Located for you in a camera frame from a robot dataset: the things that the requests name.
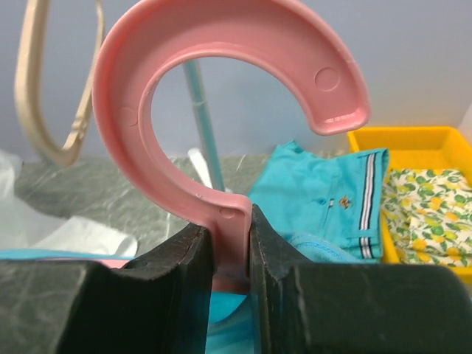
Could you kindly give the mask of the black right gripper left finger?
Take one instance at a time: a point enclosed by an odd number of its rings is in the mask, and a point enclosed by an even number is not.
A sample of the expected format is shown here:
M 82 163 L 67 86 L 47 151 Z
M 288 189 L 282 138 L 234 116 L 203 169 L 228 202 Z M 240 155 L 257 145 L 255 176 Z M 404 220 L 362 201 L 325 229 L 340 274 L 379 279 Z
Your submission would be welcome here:
M 3 353 L 203 353 L 214 262 L 190 224 L 121 268 L 1 262 Z

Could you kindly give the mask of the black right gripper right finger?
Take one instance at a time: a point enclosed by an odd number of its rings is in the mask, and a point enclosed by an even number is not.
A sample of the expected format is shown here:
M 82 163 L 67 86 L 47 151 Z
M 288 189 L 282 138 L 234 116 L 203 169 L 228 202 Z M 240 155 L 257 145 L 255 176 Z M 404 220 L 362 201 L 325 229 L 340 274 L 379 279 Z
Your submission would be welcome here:
M 315 263 L 255 207 L 256 353 L 469 353 L 471 297 L 435 265 Z

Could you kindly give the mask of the light blue t shirt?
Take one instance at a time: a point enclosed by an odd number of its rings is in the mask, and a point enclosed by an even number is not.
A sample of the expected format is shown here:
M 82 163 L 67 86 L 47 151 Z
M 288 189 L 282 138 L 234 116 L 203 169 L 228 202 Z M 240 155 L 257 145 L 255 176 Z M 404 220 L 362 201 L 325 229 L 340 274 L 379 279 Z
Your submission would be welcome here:
M 312 234 L 292 233 L 282 237 L 298 252 L 315 263 L 362 263 L 335 244 Z M 90 254 L 51 249 L 2 249 L 3 260 L 86 259 L 117 268 L 130 260 L 118 255 Z M 247 296 L 213 292 L 209 306 L 206 335 L 207 353 L 253 353 L 254 331 L 250 301 Z

